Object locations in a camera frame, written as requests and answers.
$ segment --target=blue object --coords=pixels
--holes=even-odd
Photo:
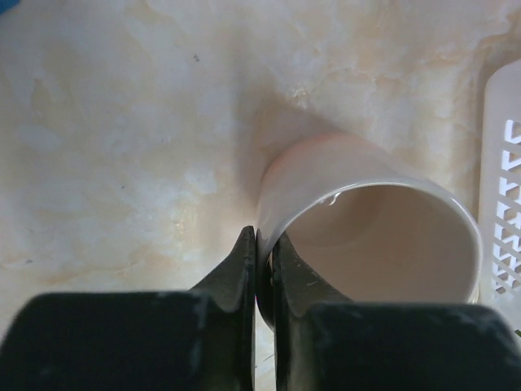
[[[18,4],[20,0],[0,0],[0,14]]]

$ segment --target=marble surface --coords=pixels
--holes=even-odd
[[[188,288],[328,130],[475,212],[484,84],[521,0],[23,0],[0,17],[0,332],[39,292]],[[257,318],[257,389],[273,337]]]

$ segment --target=beige marble countertop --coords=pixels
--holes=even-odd
[[[0,332],[48,291],[188,288],[296,140],[351,131],[477,206],[521,0],[23,0],[0,17]],[[273,337],[257,331],[257,389]]]

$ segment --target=perforated basket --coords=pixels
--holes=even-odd
[[[480,301],[521,330],[521,61],[494,73],[485,91],[479,225]]]

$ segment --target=cup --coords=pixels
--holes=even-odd
[[[309,138],[266,172],[257,245],[286,231],[321,277],[354,301],[475,301],[478,227],[450,192],[350,134]]]

